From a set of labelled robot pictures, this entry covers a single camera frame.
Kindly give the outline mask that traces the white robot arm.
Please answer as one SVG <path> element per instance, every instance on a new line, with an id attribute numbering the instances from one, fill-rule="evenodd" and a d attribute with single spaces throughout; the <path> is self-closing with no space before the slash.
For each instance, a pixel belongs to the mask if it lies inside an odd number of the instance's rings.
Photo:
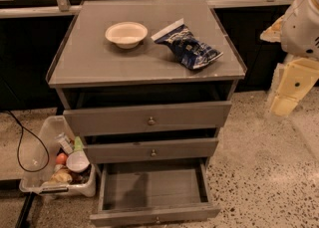
<path id="1" fill-rule="evenodd" d="M 270 106 L 273 114 L 289 115 L 319 80 L 319 0 L 294 0 L 260 39 L 280 43 L 293 57 Z"/>

